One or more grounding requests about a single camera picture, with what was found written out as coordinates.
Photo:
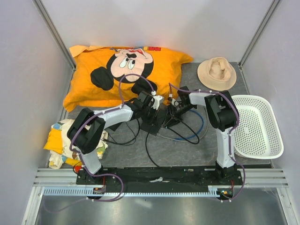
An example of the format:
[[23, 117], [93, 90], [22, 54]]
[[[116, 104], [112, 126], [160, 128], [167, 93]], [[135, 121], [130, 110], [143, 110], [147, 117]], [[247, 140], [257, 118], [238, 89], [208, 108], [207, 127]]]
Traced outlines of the black network switch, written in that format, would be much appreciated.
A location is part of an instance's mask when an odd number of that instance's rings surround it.
[[[165, 120], [165, 117], [166, 117], [166, 110], [164, 110], [164, 120]], [[162, 127], [162, 125], [161, 126], [143, 126], [143, 123], [141, 124], [141, 130], [143, 130], [149, 134], [152, 134], [154, 136], [157, 135], [157, 133], [159, 132], [161, 127]]]

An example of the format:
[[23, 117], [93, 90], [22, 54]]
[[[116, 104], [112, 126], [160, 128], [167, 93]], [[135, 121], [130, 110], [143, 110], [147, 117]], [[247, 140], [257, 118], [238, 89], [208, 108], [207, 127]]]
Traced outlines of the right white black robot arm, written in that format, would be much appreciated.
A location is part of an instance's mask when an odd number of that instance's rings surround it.
[[182, 114], [197, 106], [203, 106], [208, 122], [217, 134], [215, 180], [222, 185], [237, 180], [240, 172], [237, 170], [238, 163], [233, 152], [232, 135], [239, 125], [240, 116], [229, 91], [189, 90], [187, 87], [177, 88], [170, 84], [170, 90], [173, 89], [177, 90], [180, 101], [169, 96], [165, 127], [170, 129], [173, 124], [184, 124]]

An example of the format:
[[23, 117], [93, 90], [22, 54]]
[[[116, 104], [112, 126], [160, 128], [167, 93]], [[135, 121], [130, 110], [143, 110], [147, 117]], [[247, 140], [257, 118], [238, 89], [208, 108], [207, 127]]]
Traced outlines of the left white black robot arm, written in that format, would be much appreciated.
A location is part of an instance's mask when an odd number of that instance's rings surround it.
[[84, 108], [67, 132], [71, 141], [70, 150], [76, 153], [87, 173], [87, 180], [92, 184], [99, 184], [103, 177], [109, 174], [103, 173], [96, 147], [101, 139], [103, 131], [119, 123], [134, 119], [153, 122], [159, 112], [159, 107], [164, 102], [164, 97], [142, 91], [132, 101], [123, 102], [119, 106], [101, 110], [99, 112]]

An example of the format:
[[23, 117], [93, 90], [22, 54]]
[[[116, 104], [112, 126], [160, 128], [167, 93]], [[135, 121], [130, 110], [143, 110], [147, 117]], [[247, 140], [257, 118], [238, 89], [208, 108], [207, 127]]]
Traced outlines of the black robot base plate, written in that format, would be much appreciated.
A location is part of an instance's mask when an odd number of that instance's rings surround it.
[[121, 183], [126, 191], [207, 191], [208, 186], [238, 186], [243, 183], [242, 175], [231, 182], [218, 182], [214, 177], [215, 167], [107, 167], [103, 173], [110, 176], [93, 178], [84, 170], [77, 175], [77, 185], [105, 185], [105, 188], [119, 192]]

